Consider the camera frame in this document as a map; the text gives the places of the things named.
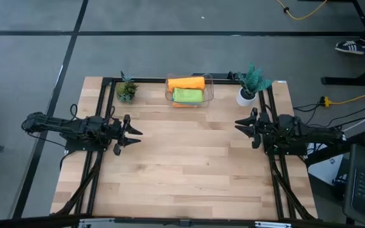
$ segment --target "green plant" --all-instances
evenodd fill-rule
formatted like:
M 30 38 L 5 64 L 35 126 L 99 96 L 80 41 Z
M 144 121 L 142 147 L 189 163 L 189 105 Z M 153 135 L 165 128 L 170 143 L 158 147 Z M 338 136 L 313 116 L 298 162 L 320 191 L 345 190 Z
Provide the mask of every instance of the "green plant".
M 117 84 L 118 100 L 121 102 L 131 103 L 139 86 L 133 82 L 132 76 L 130 75 L 123 75 L 122 80 L 124 82 Z
M 253 63 L 250 63 L 246 75 L 243 76 L 240 72 L 238 72 L 238 77 L 240 85 L 242 86 L 245 94 L 248 96 L 254 96 L 256 92 L 263 91 L 272 84 L 271 80 L 263 79 L 261 68 L 255 69 Z

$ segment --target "wooden table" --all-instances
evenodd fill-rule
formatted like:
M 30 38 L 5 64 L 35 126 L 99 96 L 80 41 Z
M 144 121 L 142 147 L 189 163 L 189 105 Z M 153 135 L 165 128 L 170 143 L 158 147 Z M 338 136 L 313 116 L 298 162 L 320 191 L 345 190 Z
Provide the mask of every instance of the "wooden table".
M 79 117 L 94 115 L 101 81 L 102 77 L 86 77 Z M 293 115 L 286 82 L 272 86 L 278 114 Z M 234 128 L 234 121 L 246 118 L 251 111 L 236 103 L 238 89 L 239 85 L 214 85 L 215 98 L 209 107 L 197 109 L 171 108 L 164 98 L 164 84 L 159 83 L 139 84 L 133 104 L 115 98 L 114 115 L 123 118 L 130 114 L 131 125 L 144 135 L 131 136 L 142 142 L 124 148 L 120 156 L 112 152 L 114 143 L 104 154 L 93 215 L 277 219 L 264 149 L 252 149 L 252 140 Z M 258 99 L 254 106 L 260 111 Z M 85 151 L 78 151 L 64 160 L 51 212 L 64 206 L 79 186 L 85 157 Z M 317 217 L 304 163 L 296 156 L 286 156 L 286 162 L 291 188 Z M 82 212 L 88 196 L 87 189 Z M 289 217 L 282 190 L 281 197 Z

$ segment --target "yellow cable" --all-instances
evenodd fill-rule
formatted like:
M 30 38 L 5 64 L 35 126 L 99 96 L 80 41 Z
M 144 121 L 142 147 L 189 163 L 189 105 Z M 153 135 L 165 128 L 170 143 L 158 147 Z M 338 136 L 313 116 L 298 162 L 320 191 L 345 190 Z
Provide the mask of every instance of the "yellow cable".
M 356 98 L 353 98 L 353 99 L 350 99 L 350 100 L 347 100 L 347 101 L 343 101 L 343 102 L 332 102 L 332 104 L 333 105 L 342 105 L 342 104 L 349 103 L 349 102 L 352 102 L 352 101 L 357 101 L 358 99 L 361 99 L 361 98 L 365 98 L 365 95 L 359 96 L 359 97 L 356 97 Z
M 349 102 L 357 101 L 358 99 L 361 99 L 361 98 L 365 98 L 365 95 L 358 96 L 358 97 L 356 97 L 356 98 L 353 98 L 353 99 L 350 99 L 350 100 L 347 100 L 347 101 L 342 101 L 342 102 L 332 102 L 332 101 L 331 101 L 331 100 L 329 100 L 329 98 L 326 96 L 326 97 L 324 97 L 324 106 L 325 106 L 325 107 L 329 107 L 329 105 L 343 105 L 343 104 L 346 104 L 346 103 L 349 103 Z
M 320 9 L 328 0 L 324 0 L 324 2 L 322 4 L 320 4 L 314 11 L 310 12 L 308 15 L 306 16 L 303 16 L 303 17 L 300 17 L 300 18 L 296 18 L 294 16 L 292 16 L 292 14 L 290 13 L 290 10 L 287 10 L 285 11 L 286 13 L 288 13 L 288 15 L 294 19 L 294 20 L 303 20 L 311 15 L 313 15 L 314 13 L 316 13 L 316 11 L 318 11 L 318 9 Z M 280 0 L 277 0 L 277 2 L 283 7 L 283 9 L 286 8 L 286 6 L 284 6 L 284 4 L 280 1 Z

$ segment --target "shoe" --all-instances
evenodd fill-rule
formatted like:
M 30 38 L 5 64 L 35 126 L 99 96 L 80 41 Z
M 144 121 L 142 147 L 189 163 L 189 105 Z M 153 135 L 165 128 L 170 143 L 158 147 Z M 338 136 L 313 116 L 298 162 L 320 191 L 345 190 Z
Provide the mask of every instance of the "shoe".
M 336 50 L 344 53 L 364 54 L 365 53 L 365 41 L 343 41 L 336 44 Z

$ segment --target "orange sponge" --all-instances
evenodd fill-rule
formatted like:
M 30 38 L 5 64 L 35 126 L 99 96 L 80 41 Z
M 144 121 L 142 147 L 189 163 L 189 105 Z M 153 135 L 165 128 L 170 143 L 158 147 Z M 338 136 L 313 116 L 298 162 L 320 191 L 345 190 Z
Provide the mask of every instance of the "orange sponge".
M 196 108 L 198 107 L 197 105 L 189 105 L 189 104 L 179 104 L 179 103 L 172 103 L 172 106 L 174 108 Z
M 205 78 L 204 77 L 186 77 L 181 79 L 168 79 L 169 92 L 172 92 L 174 88 L 180 89 L 205 89 Z

